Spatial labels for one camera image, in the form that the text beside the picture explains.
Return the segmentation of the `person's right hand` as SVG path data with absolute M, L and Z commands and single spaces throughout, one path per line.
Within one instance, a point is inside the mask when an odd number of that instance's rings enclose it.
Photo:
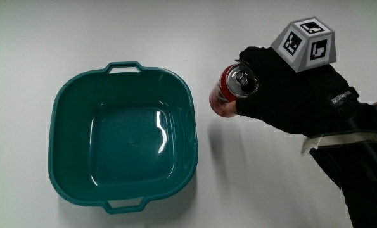
M 358 93 L 331 66 L 335 33 L 316 17 L 290 22 L 269 48 L 247 47 L 239 61 L 258 78 L 259 88 L 228 103 L 230 115 L 315 136 L 333 132 L 359 105 Z

